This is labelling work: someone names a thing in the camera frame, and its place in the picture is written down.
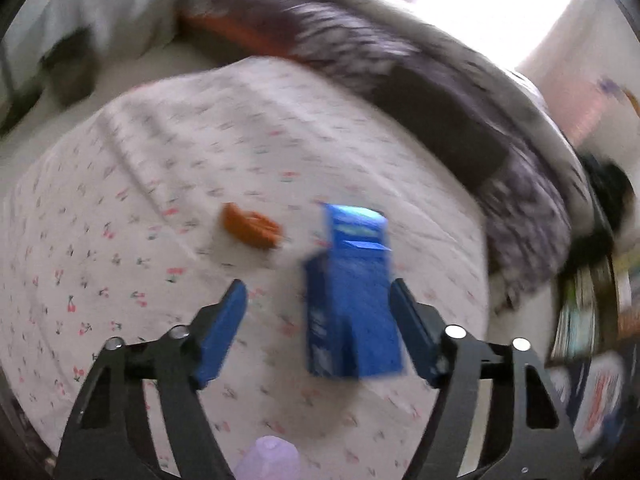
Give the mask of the purple gloved left hand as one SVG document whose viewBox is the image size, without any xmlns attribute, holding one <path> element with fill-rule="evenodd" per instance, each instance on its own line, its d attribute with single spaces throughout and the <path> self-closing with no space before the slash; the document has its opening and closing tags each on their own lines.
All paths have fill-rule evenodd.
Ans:
<svg viewBox="0 0 640 480">
<path fill-rule="evenodd" d="M 275 436 L 257 439 L 234 468 L 236 480 L 297 480 L 300 458 L 292 443 Z"/>
</svg>

